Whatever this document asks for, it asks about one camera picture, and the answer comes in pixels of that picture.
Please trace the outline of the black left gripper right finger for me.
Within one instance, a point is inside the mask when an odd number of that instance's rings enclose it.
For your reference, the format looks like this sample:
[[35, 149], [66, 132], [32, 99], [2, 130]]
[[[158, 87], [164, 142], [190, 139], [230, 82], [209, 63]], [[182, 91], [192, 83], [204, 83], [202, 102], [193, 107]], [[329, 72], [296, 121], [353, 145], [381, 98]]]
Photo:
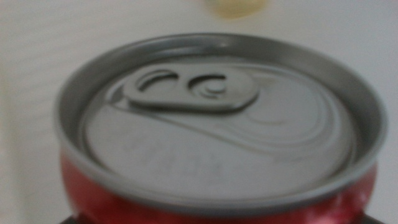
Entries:
[[385, 223], [367, 214], [361, 214], [358, 218], [357, 224], [385, 224]]

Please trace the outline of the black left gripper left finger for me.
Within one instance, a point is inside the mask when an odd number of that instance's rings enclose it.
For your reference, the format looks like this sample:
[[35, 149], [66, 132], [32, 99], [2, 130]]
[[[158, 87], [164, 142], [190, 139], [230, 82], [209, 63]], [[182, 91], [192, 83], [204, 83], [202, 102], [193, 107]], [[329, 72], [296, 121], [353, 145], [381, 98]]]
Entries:
[[59, 224], [80, 224], [78, 217], [69, 216], [66, 219], [62, 220]]

